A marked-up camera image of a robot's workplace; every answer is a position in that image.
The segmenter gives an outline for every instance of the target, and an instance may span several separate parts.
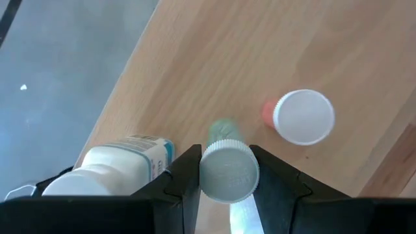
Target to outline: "gray floor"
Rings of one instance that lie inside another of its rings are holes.
[[[23,0],[0,49],[0,200],[74,164],[156,4]]]

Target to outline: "white bottle cap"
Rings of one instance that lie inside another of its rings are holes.
[[[335,124],[331,102],[314,90],[285,94],[273,112],[276,131],[293,144],[309,146],[326,138]]]
[[[123,193],[118,171],[103,164],[89,165],[68,172],[52,181],[43,196],[115,196]]]
[[[203,153],[200,185],[210,198],[234,203],[251,195],[259,183],[259,163],[251,149],[238,140],[219,140]]]

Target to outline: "green bottle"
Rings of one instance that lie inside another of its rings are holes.
[[[220,119],[209,128],[207,147],[216,141],[225,139],[233,139],[244,142],[244,139],[240,134],[239,127],[233,120]]]

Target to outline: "plastic bottle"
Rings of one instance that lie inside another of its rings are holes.
[[[324,140],[335,124],[335,111],[327,97],[315,90],[295,90],[265,103],[263,121],[285,140],[310,146]]]
[[[237,124],[228,119],[216,121],[200,162],[202,191],[218,202],[235,203],[253,193],[258,182],[259,164]]]
[[[54,180],[42,195],[128,196],[161,174],[173,157],[170,140],[123,138],[93,147],[81,167]]]

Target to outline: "wooden surface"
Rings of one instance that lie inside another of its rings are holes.
[[[414,0],[161,0],[83,154],[137,133],[181,153],[228,117],[248,144],[351,196],[416,195],[416,156],[403,156],[412,141],[393,147],[415,137],[415,12]],[[315,146],[261,121],[267,99],[298,88],[335,107],[333,133]],[[226,207],[202,198],[200,208],[198,233],[229,231]]]

